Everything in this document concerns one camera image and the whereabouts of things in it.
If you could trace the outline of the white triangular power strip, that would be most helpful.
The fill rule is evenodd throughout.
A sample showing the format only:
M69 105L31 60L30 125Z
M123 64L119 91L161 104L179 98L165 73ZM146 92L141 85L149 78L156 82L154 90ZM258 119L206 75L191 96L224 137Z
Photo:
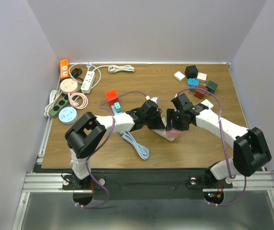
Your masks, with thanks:
M152 131L155 132L156 134L160 135L161 137L167 139L168 141L174 141L175 140L175 138L167 137L167 133L166 133L165 129L154 129Z

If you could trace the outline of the pink cube socket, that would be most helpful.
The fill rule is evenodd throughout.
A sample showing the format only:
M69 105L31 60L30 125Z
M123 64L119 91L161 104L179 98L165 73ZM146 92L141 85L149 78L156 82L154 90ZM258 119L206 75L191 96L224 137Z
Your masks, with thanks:
M172 128L172 129L166 131L166 138L173 141L176 138L178 138L181 135L181 133L182 132L180 130Z

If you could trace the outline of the white cube socket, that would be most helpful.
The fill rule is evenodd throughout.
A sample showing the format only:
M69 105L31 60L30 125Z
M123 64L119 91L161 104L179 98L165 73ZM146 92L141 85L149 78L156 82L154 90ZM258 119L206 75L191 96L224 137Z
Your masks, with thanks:
M201 104L207 106L208 109L212 109L214 107L214 105L208 99L203 100Z

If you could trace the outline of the light blue power strip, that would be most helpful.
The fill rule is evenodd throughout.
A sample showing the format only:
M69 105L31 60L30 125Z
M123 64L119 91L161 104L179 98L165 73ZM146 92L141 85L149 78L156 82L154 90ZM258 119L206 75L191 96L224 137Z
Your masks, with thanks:
M119 114L122 113L122 108L121 107L117 107L115 105L112 106L112 110L113 110L114 115L119 115Z

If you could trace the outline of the red cube socket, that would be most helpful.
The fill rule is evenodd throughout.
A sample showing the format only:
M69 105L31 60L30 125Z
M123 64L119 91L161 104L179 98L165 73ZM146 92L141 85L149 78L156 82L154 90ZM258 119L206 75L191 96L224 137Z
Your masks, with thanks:
M114 105L115 103L118 103L118 94L116 90L110 90L105 93L106 99L108 101L108 104L110 106Z

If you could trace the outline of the round pink socket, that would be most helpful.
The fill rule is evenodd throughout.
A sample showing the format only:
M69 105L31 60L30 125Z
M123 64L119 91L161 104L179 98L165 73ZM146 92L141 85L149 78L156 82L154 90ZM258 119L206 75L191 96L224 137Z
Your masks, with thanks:
M60 83L60 90L64 94L72 94L79 89L78 83L74 79L64 79Z

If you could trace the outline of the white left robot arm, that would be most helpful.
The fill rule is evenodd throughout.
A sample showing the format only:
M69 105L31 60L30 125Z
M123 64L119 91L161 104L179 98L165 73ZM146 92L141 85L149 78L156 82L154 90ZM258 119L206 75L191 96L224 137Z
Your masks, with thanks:
M147 126L150 130L164 129L159 109L159 97L147 98L141 107L118 115L95 116L86 112L65 134L71 152L74 184L84 189L90 185L90 157L102 138L114 132L132 132Z

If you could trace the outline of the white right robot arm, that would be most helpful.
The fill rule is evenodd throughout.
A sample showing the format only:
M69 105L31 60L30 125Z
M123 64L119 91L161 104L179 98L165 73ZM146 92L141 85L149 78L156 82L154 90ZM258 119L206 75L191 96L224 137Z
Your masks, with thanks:
M186 131L193 124L213 133L221 138L223 146L229 144L233 149L232 158L226 156L225 160L209 167L204 175L206 185L215 187L222 179L236 175L249 177L271 161L265 136L259 128L248 129L222 118L213 112L213 104L208 100L194 105L182 93L171 102L175 108L167 110L167 131Z

